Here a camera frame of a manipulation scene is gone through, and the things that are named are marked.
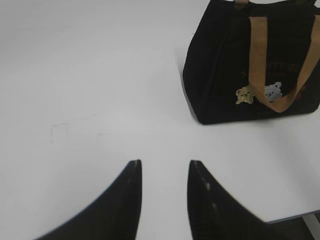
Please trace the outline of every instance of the white surface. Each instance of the white surface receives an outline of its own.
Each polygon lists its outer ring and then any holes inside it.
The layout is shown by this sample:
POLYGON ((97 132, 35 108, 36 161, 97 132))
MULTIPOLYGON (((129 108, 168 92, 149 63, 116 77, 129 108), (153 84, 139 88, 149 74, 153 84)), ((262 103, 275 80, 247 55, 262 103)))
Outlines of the white surface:
POLYGON ((1 240, 59 226, 134 159, 137 240, 192 239, 190 159, 265 221, 320 209, 320 111, 212 126, 192 118, 180 71, 207 4, 0 1, 1 240))

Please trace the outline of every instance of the teddy bear patch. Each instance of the teddy bear patch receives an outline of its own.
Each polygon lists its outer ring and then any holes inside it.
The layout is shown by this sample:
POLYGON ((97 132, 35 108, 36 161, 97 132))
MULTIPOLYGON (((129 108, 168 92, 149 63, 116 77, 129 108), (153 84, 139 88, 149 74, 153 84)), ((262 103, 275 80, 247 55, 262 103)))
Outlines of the teddy bear patch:
POLYGON ((264 95, 269 100, 269 102, 277 101, 282 98, 281 93, 281 82, 277 81, 275 84, 271 84, 269 86, 264 87, 264 95))
MULTIPOLYGON (((271 84, 264 87, 264 95, 268 99, 269 102, 274 102, 282 97, 281 93, 281 82, 276 82, 275 84, 271 84)), ((252 104, 254 102, 254 96, 255 93, 252 91, 250 85, 244 86, 240 89, 238 89, 235 92, 236 96, 238 97, 238 100, 235 104, 240 103, 248 103, 252 104)))
POLYGON ((255 93, 252 91, 250 85, 244 86, 238 89, 235 92, 235 94, 238 97, 238 100, 236 101, 235 104, 240 104, 240 103, 252 104, 254 102, 255 93))

